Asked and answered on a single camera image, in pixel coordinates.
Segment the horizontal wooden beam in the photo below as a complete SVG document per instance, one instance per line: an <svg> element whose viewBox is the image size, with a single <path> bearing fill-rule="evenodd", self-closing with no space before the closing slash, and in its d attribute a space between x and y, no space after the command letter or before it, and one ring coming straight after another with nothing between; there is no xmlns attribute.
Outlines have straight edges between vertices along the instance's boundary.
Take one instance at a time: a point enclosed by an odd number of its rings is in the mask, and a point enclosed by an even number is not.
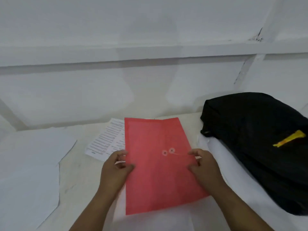
<svg viewBox="0 0 308 231"><path fill-rule="evenodd" d="M218 41L177 45L0 47L0 66L107 62L251 54L307 53L308 38L274 42Z"/></svg>

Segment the red folder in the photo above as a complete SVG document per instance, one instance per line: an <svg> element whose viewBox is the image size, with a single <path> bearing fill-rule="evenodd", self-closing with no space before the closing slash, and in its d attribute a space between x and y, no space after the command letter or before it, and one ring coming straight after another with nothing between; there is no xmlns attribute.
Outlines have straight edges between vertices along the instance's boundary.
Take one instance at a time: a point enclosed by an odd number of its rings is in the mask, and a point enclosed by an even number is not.
<svg viewBox="0 0 308 231"><path fill-rule="evenodd" d="M126 215L165 209L208 196L187 169L196 159L178 118L125 118Z"/></svg>

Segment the yellow strap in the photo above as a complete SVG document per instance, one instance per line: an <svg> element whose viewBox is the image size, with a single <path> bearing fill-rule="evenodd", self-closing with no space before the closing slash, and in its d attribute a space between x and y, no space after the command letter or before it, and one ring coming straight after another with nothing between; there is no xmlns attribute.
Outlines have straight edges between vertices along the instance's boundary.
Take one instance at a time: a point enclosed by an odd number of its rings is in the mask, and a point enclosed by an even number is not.
<svg viewBox="0 0 308 231"><path fill-rule="evenodd" d="M294 134L291 134L289 137L285 138L283 141L280 141L279 143L273 144L274 147L281 147L283 144L288 143L294 139L298 138L305 138L306 134L302 131L298 130Z"/></svg>

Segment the black bag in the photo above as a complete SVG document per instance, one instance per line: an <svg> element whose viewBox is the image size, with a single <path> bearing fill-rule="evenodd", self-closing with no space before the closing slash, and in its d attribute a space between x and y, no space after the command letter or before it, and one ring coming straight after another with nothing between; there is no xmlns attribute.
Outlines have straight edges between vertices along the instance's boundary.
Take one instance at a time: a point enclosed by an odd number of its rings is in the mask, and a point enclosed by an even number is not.
<svg viewBox="0 0 308 231"><path fill-rule="evenodd" d="M308 119L263 93L206 100L201 133L220 139L284 210L308 214ZM280 147L276 144L301 130Z"/></svg>

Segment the table surface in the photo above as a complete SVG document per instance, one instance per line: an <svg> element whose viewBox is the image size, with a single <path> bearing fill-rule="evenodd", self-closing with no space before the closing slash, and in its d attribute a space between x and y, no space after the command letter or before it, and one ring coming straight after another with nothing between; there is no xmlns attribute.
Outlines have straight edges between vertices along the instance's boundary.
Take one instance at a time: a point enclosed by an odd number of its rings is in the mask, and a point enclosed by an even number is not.
<svg viewBox="0 0 308 231"><path fill-rule="evenodd" d="M157 119L178 117L192 148L197 147L197 136L202 129L201 113L165 116ZM108 123L77 125L62 128L75 137L77 142L60 161L60 203L55 211L41 224L38 231L67 231L88 205L98 189L103 162L85 155L87 145ZM115 203L111 206L103 230L109 230Z"/></svg>

